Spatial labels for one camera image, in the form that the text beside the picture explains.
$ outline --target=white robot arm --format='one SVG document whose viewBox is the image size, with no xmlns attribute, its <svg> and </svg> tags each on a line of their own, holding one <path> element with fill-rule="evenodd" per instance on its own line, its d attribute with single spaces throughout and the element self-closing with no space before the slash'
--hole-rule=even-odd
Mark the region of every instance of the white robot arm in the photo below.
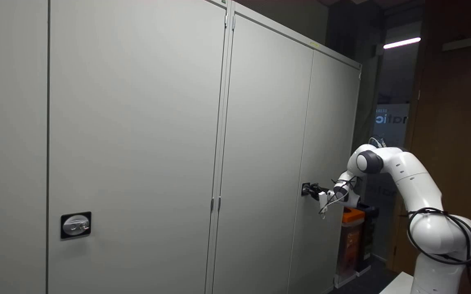
<svg viewBox="0 0 471 294">
<path fill-rule="evenodd" d="M 334 188 L 319 193 L 321 211 L 339 199 L 355 207 L 358 196 L 350 183 L 371 173 L 391 175 L 409 212 L 409 240 L 420 252 L 412 294 L 456 294 L 471 266 L 471 221 L 443 211 L 440 189 L 410 152 L 360 145 Z"/>
</svg>

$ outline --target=cabinet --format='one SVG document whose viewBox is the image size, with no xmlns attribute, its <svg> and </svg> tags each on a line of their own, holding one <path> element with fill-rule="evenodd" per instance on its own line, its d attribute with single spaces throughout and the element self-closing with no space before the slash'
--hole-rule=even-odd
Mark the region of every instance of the cabinet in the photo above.
<svg viewBox="0 0 471 294">
<path fill-rule="evenodd" d="M 325 289 L 340 212 L 299 189 L 343 168 L 358 72 L 232 2 L 2 0 L 0 294 Z"/>
</svg>

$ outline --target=gray cabinet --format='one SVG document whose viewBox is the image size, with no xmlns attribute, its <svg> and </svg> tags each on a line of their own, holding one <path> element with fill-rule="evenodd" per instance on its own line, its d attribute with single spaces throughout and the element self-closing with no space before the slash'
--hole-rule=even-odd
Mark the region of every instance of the gray cabinet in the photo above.
<svg viewBox="0 0 471 294">
<path fill-rule="evenodd" d="M 0 294 L 46 289 L 47 3 L 0 0 Z"/>
<path fill-rule="evenodd" d="M 226 10 L 51 11 L 49 294 L 204 292 Z M 61 216 L 85 211 L 92 235 L 61 240 Z"/>
<path fill-rule="evenodd" d="M 347 167 L 360 70 L 314 51 L 303 145 L 303 183 L 332 186 Z M 334 287 L 342 206 L 319 216 L 319 204 L 298 198 L 291 294 L 321 294 Z"/>
<path fill-rule="evenodd" d="M 357 77 L 232 2 L 0 0 L 0 294 L 327 289 Z"/>
<path fill-rule="evenodd" d="M 216 294 L 286 294 L 312 51 L 236 16 Z"/>
</svg>

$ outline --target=wall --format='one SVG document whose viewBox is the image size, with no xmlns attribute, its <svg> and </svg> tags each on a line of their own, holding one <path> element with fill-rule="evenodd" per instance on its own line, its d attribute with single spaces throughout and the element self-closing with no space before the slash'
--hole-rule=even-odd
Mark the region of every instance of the wall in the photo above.
<svg viewBox="0 0 471 294">
<path fill-rule="evenodd" d="M 391 15 L 391 23 L 397 26 L 386 29 L 386 42 L 415 38 L 420 34 L 420 23 L 401 25 L 394 21 L 401 15 Z M 373 136 L 384 139 L 388 145 L 402 147 L 407 127 L 409 101 L 414 93 L 414 77 L 419 44 L 383 51 L 383 62 L 378 85 L 378 116 L 381 123 L 373 127 Z M 389 237 L 393 234 L 394 204 L 397 189 L 388 175 L 376 175 L 366 180 L 365 199 L 379 209 L 375 230 L 373 253 L 386 260 L 389 256 Z"/>
<path fill-rule="evenodd" d="M 325 42 L 329 8 L 317 0 L 236 0 L 321 44 Z"/>
<path fill-rule="evenodd" d="M 375 119 L 383 41 L 383 10 L 375 3 L 339 2 L 330 7 L 327 46 L 363 65 L 353 145 L 366 142 Z"/>
<path fill-rule="evenodd" d="M 469 0 L 427 2 L 407 145 L 438 183 L 445 207 L 471 219 L 471 49 L 442 52 L 443 42 L 469 36 Z M 415 250 L 399 212 L 401 204 L 391 268 L 412 273 Z M 469 292 L 466 281 L 461 292 Z"/>
</svg>

